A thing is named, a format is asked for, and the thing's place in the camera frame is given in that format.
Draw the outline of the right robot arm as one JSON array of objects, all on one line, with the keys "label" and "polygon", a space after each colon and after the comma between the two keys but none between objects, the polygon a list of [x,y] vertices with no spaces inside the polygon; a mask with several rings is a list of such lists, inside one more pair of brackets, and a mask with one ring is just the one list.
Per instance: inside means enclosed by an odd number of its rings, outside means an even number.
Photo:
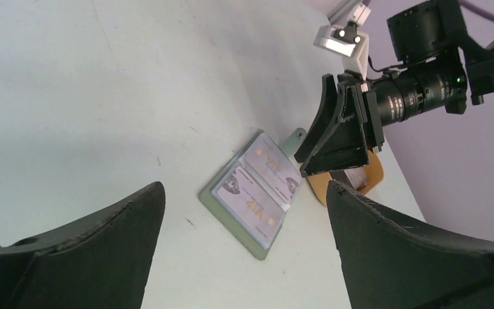
[{"label": "right robot arm", "polygon": [[468,1],[424,1],[388,18],[397,64],[379,70],[360,31],[368,1],[344,1],[319,28],[315,46],[342,59],[322,78],[316,117],[295,153],[303,177],[364,167],[381,151],[385,126],[445,108],[461,115],[494,93],[494,14]]}]

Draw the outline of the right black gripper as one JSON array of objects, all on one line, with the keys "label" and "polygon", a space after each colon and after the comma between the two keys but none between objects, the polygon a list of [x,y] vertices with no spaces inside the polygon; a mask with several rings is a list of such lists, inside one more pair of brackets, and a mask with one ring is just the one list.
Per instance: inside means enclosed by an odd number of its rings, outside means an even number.
[{"label": "right black gripper", "polygon": [[294,155],[304,178],[364,166],[367,151],[382,150],[385,138],[374,81],[345,72],[338,76],[337,90],[334,76],[323,75],[318,111]]}]

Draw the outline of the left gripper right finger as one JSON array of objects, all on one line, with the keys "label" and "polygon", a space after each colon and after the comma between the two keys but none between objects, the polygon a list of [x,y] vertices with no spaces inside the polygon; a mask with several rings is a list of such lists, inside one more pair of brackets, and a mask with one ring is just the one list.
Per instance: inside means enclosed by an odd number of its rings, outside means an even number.
[{"label": "left gripper right finger", "polygon": [[327,211],[353,308],[494,308],[494,242],[435,227],[338,181]]}]

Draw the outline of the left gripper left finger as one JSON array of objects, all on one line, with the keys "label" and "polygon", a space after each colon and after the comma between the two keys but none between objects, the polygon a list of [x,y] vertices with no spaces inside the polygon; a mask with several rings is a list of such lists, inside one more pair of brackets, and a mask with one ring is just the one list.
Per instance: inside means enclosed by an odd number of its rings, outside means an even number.
[{"label": "left gripper left finger", "polygon": [[53,230],[0,246],[0,308],[140,308],[165,213],[154,182]]}]

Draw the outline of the white VIP card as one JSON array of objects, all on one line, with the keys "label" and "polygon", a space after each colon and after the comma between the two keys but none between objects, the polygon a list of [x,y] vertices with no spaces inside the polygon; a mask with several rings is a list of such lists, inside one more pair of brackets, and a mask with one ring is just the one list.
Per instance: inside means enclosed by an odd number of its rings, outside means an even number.
[{"label": "white VIP card", "polygon": [[265,132],[260,132],[255,138],[246,151],[245,160],[284,203],[293,202],[303,178],[289,158]]},{"label": "white VIP card", "polygon": [[233,165],[211,194],[262,248],[273,245],[286,211],[245,167]]}]

